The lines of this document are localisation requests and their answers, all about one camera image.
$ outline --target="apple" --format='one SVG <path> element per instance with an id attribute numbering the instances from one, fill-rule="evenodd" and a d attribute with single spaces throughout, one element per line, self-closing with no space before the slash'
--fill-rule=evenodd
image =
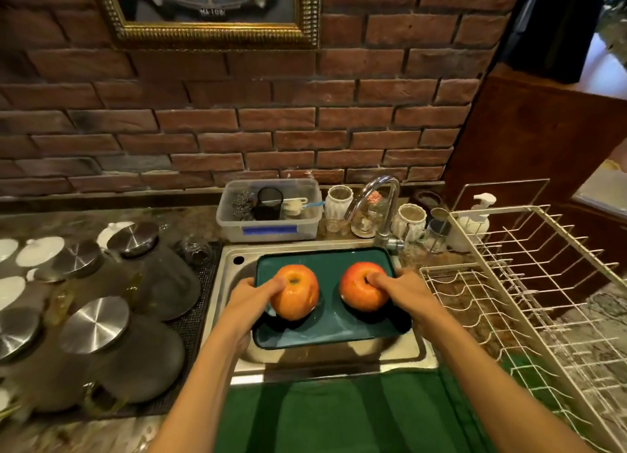
<path id="1" fill-rule="evenodd" d="M 385 274 L 384 269 L 375 263 L 357 262 L 344 272 L 340 280 L 340 296 L 358 311 L 377 311 L 389 299 L 388 293 L 368 283 L 365 277 L 372 272 Z"/>
<path id="2" fill-rule="evenodd" d="M 275 277 L 285 280 L 285 288 L 270 299 L 270 306 L 283 319 L 298 321 L 318 304 L 318 278 L 306 266 L 286 265 Z"/>

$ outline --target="picture frame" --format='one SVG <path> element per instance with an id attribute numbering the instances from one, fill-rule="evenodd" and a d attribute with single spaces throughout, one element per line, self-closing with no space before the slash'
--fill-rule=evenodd
<path id="1" fill-rule="evenodd" d="M 316 49 L 320 0 L 98 0 L 129 49 Z"/>

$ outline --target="stainless steel sink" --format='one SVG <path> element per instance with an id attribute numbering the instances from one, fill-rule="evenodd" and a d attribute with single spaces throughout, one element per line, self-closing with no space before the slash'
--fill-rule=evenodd
<path id="1" fill-rule="evenodd" d="M 326 240 L 225 247 L 211 292 L 202 344 L 215 326 L 231 290 L 241 279 L 255 276 L 257 259 L 262 255 L 293 251 L 346 250 L 371 245 L 372 240 Z M 400 266 L 396 257 L 393 257 L 393 262 Z M 431 344 L 414 330 L 396 338 L 272 351 L 260 349 L 251 341 L 246 352 L 237 361 L 231 385 L 370 374 L 400 368 L 437 367 L 438 361 Z"/>

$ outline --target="dish rack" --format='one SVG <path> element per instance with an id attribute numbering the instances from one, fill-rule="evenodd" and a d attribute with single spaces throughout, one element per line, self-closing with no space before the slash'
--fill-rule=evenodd
<path id="1" fill-rule="evenodd" d="M 466 255 L 424 253 L 427 286 L 517 382 L 594 449 L 627 452 L 627 327 L 574 302 L 596 277 L 627 298 L 625 280 L 571 235 L 549 206 L 453 211 L 490 215 Z"/>

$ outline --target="clear plastic storage box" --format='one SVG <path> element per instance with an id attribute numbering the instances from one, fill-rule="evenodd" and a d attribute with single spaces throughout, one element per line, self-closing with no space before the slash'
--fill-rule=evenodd
<path id="1" fill-rule="evenodd" d="M 244 190 L 257 194 L 263 187 L 276 187 L 284 199 L 306 197 L 309 203 L 322 201 L 318 182 L 314 179 L 269 179 L 231 181 L 224 188 L 217 207 L 217 224 L 230 242 L 283 242 L 311 240 L 318 232 L 323 207 L 310 207 L 297 218 L 264 221 L 239 221 L 233 217 L 233 201 Z"/>

